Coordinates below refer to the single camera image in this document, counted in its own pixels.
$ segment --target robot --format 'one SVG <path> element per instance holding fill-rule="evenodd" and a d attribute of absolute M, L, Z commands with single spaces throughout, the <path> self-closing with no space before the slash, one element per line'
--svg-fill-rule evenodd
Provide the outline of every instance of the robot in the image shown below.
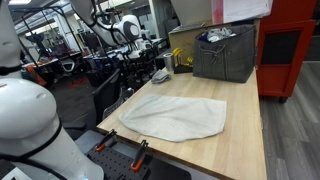
<path fill-rule="evenodd" d="M 137 17 L 127 15 L 121 22 L 105 26 L 94 16 L 94 0 L 70 2 L 107 44 L 135 43 L 137 48 L 127 56 L 139 56 L 142 39 Z M 2 0 L 0 5 L 0 159 L 13 162 L 32 179 L 102 180 L 102 168 L 80 152 L 61 126 L 53 95 L 21 79 L 20 44 L 7 3 Z"/>

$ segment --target clamp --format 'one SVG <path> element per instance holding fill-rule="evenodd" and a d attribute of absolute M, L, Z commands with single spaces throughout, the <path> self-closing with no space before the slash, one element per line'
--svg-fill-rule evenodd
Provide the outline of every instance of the clamp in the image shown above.
<path fill-rule="evenodd" d="M 102 151 L 106 147 L 105 142 L 107 142 L 111 138 L 112 138 L 112 142 L 108 145 L 108 147 L 112 147 L 113 145 L 115 145 L 117 143 L 116 134 L 117 132 L 114 129 L 112 129 L 111 132 L 109 132 L 109 134 L 104 136 L 103 139 L 96 145 L 96 151 L 97 152 Z"/>
<path fill-rule="evenodd" d="M 142 162 L 143 162 L 143 159 L 145 157 L 145 152 L 146 152 L 146 148 L 148 146 L 149 143 L 147 143 L 146 140 L 143 140 L 141 143 L 140 143 L 140 148 L 138 150 L 138 152 L 136 153 L 136 157 L 134 158 L 134 161 L 132 162 L 130 168 L 134 171 L 134 172 L 137 172 L 139 171 L 141 165 L 142 165 Z"/>

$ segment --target white cloth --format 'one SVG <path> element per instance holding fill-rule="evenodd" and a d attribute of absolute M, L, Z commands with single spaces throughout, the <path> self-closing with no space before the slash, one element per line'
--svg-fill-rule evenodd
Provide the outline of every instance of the white cloth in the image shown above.
<path fill-rule="evenodd" d="M 220 133 L 226 108 L 225 101 L 145 95 L 118 118 L 143 135 L 181 142 Z"/>

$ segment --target bag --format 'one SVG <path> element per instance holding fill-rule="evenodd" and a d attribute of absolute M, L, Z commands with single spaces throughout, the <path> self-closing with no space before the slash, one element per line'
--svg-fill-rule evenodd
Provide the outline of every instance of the bag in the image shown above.
<path fill-rule="evenodd" d="M 236 36 L 216 42 L 195 38 L 193 76 L 245 83 L 256 61 L 255 26 L 233 26 Z"/>

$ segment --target wooden table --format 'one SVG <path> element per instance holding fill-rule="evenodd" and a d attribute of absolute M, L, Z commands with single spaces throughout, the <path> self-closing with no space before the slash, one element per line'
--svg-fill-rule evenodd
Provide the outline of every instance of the wooden table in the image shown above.
<path fill-rule="evenodd" d="M 148 82 L 101 122 L 98 129 L 115 129 L 120 138 L 133 143 L 140 143 L 146 139 L 153 152 L 218 178 L 266 179 L 255 71 L 245 84 L 196 78 L 191 73 L 172 76 L 172 80 L 163 84 L 155 85 Z M 181 143 L 147 137 L 131 131 L 124 127 L 117 117 L 145 94 L 205 97 L 227 101 L 224 131 L 212 137 Z"/>

